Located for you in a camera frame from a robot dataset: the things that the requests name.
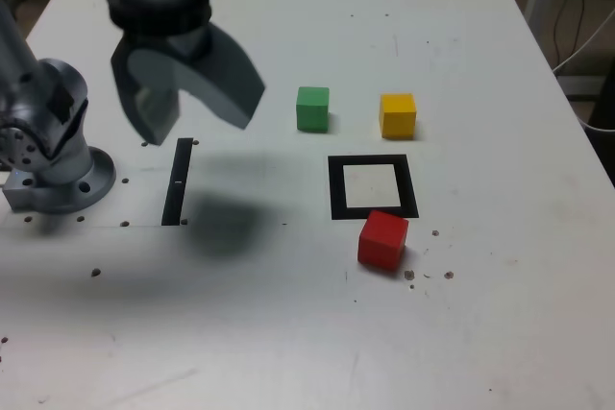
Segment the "black square outline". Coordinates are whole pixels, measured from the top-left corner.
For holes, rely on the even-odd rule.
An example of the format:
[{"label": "black square outline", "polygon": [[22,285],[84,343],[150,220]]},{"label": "black square outline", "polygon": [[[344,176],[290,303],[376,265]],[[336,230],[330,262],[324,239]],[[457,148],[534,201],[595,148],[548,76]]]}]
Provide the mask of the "black square outline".
[{"label": "black square outline", "polygon": [[[402,218],[418,218],[410,169],[405,154],[376,156],[329,156],[329,189],[332,220],[364,220],[370,211],[378,210]],[[401,206],[348,207],[346,204],[345,165],[393,165]]]}]

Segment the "white table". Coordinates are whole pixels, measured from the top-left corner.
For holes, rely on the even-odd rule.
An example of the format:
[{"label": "white table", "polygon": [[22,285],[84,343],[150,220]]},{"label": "white table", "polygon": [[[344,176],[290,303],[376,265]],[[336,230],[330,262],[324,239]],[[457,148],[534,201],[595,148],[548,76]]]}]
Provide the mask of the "white table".
[{"label": "white table", "polygon": [[[260,107],[242,132],[185,95],[160,148],[117,100],[105,0],[52,0],[30,35],[86,78],[118,182],[61,221],[0,204],[0,408],[615,406],[615,193],[513,0],[213,0],[213,21]],[[296,132],[300,85],[331,89],[330,134]],[[380,94],[408,91],[417,139],[382,140]],[[180,136],[189,221],[162,228]],[[357,265],[339,154],[407,155],[414,281]]]}]

